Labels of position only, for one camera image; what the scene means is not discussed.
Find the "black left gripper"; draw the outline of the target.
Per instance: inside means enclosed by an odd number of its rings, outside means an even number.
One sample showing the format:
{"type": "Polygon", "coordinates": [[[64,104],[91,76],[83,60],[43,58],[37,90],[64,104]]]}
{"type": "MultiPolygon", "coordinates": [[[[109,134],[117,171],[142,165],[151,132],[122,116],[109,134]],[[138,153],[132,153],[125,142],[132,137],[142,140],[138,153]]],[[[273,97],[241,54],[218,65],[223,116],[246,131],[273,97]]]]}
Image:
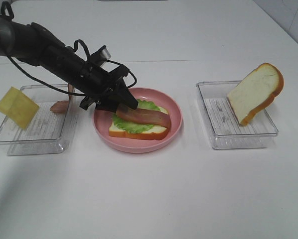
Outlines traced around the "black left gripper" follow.
{"type": "Polygon", "coordinates": [[[120,64],[108,72],[97,65],[88,65],[79,72],[79,90],[85,98],[80,107],[87,109],[93,103],[95,110],[115,113],[119,104],[133,110],[138,107],[138,101],[127,88],[124,77],[129,74],[129,69],[120,64]]]}

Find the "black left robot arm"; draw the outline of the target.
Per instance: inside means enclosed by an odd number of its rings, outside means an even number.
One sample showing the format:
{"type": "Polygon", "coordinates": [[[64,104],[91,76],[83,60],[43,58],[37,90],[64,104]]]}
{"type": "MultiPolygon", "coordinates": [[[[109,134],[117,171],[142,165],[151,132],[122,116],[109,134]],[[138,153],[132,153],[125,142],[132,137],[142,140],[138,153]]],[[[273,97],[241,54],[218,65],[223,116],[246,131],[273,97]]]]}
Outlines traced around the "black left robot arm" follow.
{"type": "Polygon", "coordinates": [[[123,64],[110,72],[102,68],[111,57],[105,46],[90,54],[82,40],[76,40],[71,48],[37,23],[24,25],[0,16],[0,56],[41,66],[80,90],[84,110],[93,103],[99,110],[110,112],[119,104],[131,109],[138,106],[124,82],[130,70],[123,64]]]}

